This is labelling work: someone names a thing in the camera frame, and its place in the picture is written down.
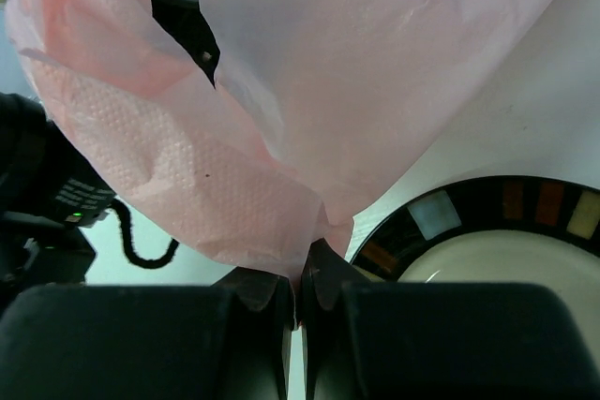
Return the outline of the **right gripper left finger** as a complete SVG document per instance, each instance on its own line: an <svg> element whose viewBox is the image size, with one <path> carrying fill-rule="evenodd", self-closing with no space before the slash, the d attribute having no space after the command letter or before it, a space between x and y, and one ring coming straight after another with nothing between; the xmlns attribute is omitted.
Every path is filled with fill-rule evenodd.
<svg viewBox="0 0 600 400"><path fill-rule="evenodd" d="M5 399L283 399L287 279L235 269L211 286L46 285L1 319Z"/></svg>

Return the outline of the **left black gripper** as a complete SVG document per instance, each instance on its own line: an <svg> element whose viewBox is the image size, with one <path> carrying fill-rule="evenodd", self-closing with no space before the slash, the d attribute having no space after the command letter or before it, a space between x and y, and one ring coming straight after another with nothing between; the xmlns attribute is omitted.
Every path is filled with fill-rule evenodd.
<svg viewBox="0 0 600 400"><path fill-rule="evenodd" d="M215 84L220 49L199 0L151 0L153 18Z"/></svg>

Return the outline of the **pink plastic bag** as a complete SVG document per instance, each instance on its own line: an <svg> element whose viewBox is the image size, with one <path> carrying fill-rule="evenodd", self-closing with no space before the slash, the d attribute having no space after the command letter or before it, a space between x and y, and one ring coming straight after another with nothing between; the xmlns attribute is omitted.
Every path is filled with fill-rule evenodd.
<svg viewBox="0 0 600 400"><path fill-rule="evenodd" d="M213 76L151 0L8 0L26 78L70 142L172 237L297 276L337 251L553 0L198 0Z"/></svg>

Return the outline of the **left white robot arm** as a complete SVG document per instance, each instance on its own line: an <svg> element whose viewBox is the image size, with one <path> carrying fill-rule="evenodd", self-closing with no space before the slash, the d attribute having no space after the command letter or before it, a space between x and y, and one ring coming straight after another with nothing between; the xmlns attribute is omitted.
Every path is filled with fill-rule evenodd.
<svg viewBox="0 0 600 400"><path fill-rule="evenodd" d="M81 284L95 249L82 230L114 212L126 260L142 269L169 264L140 256L131 213L49 118L39 102L1 96L1 306L37 285Z"/></svg>

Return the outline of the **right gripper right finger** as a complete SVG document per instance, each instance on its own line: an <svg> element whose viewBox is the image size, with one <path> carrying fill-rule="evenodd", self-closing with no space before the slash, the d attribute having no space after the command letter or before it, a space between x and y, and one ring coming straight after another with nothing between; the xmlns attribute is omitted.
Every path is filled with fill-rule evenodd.
<svg viewBox="0 0 600 400"><path fill-rule="evenodd" d="M373 282L320 240L302 272L309 399L595 399L566 304L527 283Z"/></svg>

